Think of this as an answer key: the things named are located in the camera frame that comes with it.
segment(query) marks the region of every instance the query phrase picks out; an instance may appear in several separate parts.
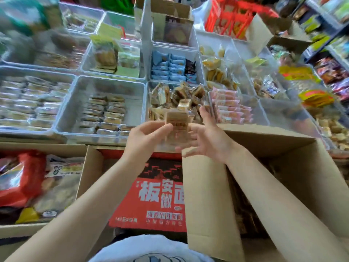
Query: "store shelf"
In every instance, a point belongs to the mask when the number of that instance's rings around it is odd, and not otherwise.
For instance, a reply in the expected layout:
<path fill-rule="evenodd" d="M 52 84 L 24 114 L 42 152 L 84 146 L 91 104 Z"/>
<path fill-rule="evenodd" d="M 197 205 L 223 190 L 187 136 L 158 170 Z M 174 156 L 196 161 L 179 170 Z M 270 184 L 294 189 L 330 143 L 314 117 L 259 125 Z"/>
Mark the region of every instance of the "store shelf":
<path fill-rule="evenodd" d="M 344 27 L 343 24 L 339 23 L 338 20 L 333 15 L 331 15 L 329 12 L 327 12 L 325 9 L 319 6 L 314 0 L 306 0 L 305 4 L 309 8 L 316 11 L 325 21 L 327 21 L 335 29 L 339 30 Z"/>
<path fill-rule="evenodd" d="M 339 64 L 349 72 L 349 61 L 343 59 L 332 45 L 328 45 L 326 48 L 328 52 L 339 62 Z"/>

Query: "red snack bag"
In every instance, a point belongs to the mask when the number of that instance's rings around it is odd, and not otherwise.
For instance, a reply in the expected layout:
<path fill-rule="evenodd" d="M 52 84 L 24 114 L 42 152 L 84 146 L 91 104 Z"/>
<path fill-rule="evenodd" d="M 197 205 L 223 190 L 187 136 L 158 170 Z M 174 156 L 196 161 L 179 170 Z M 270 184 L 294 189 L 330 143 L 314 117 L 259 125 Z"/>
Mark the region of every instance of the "red snack bag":
<path fill-rule="evenodd" d="M 37 151 L 18 155 L 19 164 L 0 175 L 0 207 L 24 207 L 41 194 L 46 156 Z"/>

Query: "hand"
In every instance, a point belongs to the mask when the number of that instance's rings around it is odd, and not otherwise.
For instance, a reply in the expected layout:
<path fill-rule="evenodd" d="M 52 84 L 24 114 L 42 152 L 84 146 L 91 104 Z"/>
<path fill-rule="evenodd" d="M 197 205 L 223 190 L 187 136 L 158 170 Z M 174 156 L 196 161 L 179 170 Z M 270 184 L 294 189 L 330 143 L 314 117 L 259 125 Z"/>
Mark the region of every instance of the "hand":
<path fill-rule="evenodd" d="M 127 139 L 122 159 L 128 160 L 142 172 L 155 147 L 173 130 L 164 121 L 148 121 L 133 128 Z"/>
<path fill-rule="evenodd" d="M 196 147 L 183 154 L 183 157 L 205 155 L 226 164 L 232 150 L 243 146 L 230 139 L 224 130 L 216 125 L 214 119 L 203 106 L 200 107 L 200 115 L 205 125 L 190 123 L 191 141 L 176 147 L 176 151 L 181 152 L 185 148 Z"/>

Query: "red plastic crate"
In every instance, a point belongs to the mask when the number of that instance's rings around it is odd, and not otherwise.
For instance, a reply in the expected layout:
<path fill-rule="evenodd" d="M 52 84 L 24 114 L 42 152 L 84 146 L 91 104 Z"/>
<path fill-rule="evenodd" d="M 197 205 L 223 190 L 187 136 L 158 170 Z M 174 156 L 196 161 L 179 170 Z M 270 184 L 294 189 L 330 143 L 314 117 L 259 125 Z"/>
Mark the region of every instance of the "red plastic crate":
<path fill-rule="evenodd" d="M 213 32 L 214 26 L 219 20 L 218 25 L 223 27 L 220 31 L 221 35 L 224 35 L 229 28 L 229 36 L 233 31 L 237 38 L 243 38 L 244 31 L 246 31 L 256 13 L 279 17 L 271 8 L 259 4 L 239 0 L 212 0 L 212 8 L 205 24 L 205 30 Z"/>

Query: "forearm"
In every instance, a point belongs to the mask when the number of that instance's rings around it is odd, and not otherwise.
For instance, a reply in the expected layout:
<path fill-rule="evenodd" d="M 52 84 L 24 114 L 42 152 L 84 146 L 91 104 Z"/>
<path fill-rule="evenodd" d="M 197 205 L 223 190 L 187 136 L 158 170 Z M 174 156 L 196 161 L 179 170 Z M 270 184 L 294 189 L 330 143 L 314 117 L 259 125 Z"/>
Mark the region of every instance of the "forearm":
<path fill-rule="evenodd" d="M 227 165 L 287 261 L 349 261 L 329 229 L 249 151 L 232 151 Z"/>
<path fill-rule="evenodd" d="M 138 176 L 120 159 L 76 202 L 22 245 L 7 262 L 84 261 Z"/>

